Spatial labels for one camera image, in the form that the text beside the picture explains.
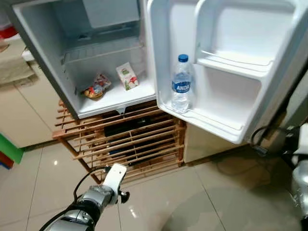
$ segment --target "green object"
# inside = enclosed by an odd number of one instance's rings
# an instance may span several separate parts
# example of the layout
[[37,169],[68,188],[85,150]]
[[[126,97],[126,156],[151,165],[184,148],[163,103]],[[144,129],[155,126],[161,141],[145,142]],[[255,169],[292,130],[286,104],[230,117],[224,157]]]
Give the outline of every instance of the green object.
[[0,151],[18,164],[24,154],[23,149],[16,148],[15,145],[9,142],[2,134],[0,134]]

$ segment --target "tiled floor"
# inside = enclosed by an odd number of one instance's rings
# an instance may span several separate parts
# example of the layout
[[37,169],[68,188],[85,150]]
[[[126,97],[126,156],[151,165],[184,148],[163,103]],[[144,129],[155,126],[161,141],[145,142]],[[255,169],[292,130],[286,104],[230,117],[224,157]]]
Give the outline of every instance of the tiled floor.
[[[61,144],[0,167],[0,231],[38,231],[72,201],[85,173]],[[96,231],[299,231],[289,180],[280,160],[228,155],[124,185],[129,201],[107,208]]]

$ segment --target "open fridge door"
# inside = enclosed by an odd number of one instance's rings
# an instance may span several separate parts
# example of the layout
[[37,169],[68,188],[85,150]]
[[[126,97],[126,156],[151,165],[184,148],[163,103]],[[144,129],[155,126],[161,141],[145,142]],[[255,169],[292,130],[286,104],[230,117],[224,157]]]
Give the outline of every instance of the open fridge door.
[[[233,143],[270,122],[307,61],[306,0],[150,0],[147,17],[159,108]],[[171,75],[182,53],[194,78],[180,114]]]

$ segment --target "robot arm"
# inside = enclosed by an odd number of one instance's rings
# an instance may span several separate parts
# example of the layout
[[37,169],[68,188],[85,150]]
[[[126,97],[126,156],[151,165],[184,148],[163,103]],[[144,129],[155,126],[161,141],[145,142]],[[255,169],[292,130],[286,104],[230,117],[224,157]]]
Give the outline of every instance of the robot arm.
[[61,216],[40,231],[94,231],[106,206],[116,204],[119,195],[121,203],[129,199],[128,192],[119,190],[126,170],[125,166],[114,164],[102,185],[90,186]]

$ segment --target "bottle label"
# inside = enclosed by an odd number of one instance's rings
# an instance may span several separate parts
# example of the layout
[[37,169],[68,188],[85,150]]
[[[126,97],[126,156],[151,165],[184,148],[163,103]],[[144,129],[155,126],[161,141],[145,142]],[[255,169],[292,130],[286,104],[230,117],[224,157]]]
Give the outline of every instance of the bottle label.
[[191,83],[188,81],[175,83],[172,82],[172,89],[177,93],[186,93],[189,91]]

